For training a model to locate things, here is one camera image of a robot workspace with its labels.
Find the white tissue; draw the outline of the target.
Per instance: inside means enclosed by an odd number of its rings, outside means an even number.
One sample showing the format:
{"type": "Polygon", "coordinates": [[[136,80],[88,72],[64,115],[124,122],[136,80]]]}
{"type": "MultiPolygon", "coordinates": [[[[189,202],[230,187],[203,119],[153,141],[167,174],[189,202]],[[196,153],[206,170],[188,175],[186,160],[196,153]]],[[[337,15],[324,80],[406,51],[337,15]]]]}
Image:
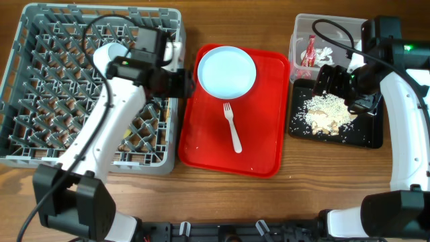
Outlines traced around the white tissue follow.
{"type": "MultiPolygon", "coordinates": [[[[322,67],[323,65],[335,64],[332,58],[332,53],[333,53],[332,48],[324,47],[324,48],[317,48],[315,50],[316,50],[316,60],[314,62],[313,67],[322,67]]],[[[301,61],[305,52],[306,51],[304,50],[300,55],[301,61]]]]}

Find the red snack wrapper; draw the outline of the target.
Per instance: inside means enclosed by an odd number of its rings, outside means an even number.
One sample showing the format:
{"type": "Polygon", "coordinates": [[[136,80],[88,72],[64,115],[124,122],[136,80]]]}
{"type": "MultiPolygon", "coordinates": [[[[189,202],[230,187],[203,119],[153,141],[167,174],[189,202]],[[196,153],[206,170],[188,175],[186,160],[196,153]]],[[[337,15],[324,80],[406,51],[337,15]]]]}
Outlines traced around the red snack wrapper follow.
{"type": "MultiPolygon", "coordinates": [[[[315,35],[309,35],[308,39],[308,46],[306,48],[306,52],[304,53],[304,56],[302,58],[302,61],[300,63],[300,66],[302,68],[310,68],[314,66],[314,62],[316,60],[316,50],[314,48],[316,36],[315,35]]],[[[309,71],[307,69],[299,69],[297,71],[297,78],[299,79],[310,79],[312,77],[312,71],[309,71]]]]}

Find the yellow plastic cup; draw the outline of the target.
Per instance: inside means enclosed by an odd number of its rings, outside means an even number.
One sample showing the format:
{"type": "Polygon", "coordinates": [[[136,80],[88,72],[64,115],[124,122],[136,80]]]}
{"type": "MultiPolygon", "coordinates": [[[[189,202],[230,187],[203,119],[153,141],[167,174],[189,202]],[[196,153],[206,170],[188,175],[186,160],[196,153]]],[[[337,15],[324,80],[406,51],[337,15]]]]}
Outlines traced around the yellow plastic cup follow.
{"type": "Polygon", "coordinates": [[[123,135],[123,138],[127,138],[128,136],[130,136],[132,133],[132,131],[130,129],[127,129],[123,135]]]}

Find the large light blue plate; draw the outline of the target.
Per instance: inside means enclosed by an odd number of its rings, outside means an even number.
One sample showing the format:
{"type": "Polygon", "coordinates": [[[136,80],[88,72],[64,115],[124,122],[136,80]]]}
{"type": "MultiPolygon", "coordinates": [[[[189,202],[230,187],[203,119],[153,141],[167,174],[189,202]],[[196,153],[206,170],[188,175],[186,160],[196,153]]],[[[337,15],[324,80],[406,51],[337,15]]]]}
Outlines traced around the large light blue plate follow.
{"type": "Polygon", "coordinates": [[[219,46],[201,58],[197,76],[202,89],[212,97],[236,99],[251,90],[257,78],[257,68],[244,50],[219,46]]]}

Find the white plastic fork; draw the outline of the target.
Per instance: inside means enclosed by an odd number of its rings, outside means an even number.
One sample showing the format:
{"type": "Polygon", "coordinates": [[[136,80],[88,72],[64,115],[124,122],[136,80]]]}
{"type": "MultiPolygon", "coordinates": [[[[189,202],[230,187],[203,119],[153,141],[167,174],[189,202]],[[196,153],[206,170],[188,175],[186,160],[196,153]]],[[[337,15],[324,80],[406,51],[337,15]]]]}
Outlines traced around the white plastic fork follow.
{"type": "Polygon", "coordinates": [[[241,142],[240,142],[237,130],[236,130],[235,125],[234,125],[234,121],[233,121],[234,114],[233,114],[232,108],[231,108],[229,103],[224,103],[223,109],[224,109],[224,116],[228,120],[228,123],[230,126],[233,149],[236,153],[241,153],[243,148],[241,146],[241,142]]]}

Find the light blue bowl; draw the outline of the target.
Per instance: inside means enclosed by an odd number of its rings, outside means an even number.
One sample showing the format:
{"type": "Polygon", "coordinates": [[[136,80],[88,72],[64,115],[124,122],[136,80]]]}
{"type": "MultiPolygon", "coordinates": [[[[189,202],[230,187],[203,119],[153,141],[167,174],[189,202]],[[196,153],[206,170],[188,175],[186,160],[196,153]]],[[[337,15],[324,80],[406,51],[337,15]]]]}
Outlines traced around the light blue bowl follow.
{"type": "Polygon", "coordinates": [[[93,62],[102,75],[105,75],[108,64],[117,56],[125,56],[128,49],[117,42],[111,42],[98,48],[93,54],[93,62]]]}

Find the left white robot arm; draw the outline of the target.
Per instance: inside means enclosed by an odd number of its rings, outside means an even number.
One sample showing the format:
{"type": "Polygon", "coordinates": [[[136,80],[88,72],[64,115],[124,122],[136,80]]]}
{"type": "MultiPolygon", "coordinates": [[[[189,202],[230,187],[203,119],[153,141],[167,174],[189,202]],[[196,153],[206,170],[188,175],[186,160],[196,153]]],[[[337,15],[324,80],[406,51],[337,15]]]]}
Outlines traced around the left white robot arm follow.
{"type": "Polygon", "coordinates": [[[148,96],[187,98],[195,83],[181,67],[185,48],[166,32],[141,27],[134,46],[99,47],[91,63],[103,88],[77,138],[54,166],[33,176],[41,225],[90,241],[140,241],[142,223],[116,208],[105,181],[124,133],[148,96]]]}

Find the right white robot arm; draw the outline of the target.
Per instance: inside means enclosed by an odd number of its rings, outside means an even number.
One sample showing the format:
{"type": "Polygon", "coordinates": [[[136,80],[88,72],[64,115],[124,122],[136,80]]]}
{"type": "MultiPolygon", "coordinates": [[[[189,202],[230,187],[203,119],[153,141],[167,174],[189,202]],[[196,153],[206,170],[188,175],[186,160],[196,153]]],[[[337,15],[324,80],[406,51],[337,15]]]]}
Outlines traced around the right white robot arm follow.
{"type": "Polygon", "coordinates": [[[323,210],[314,235],[327,241],[429,239],[429,43],[405,40],[397,17],[379,15],[361,26],[363,57],[352,70],[323,66],[313,94],[342,98],[352,114],[371,112],[367,99],[381,94],[392,143],[390,191],[366,196],[360,206],[323,210]]]}

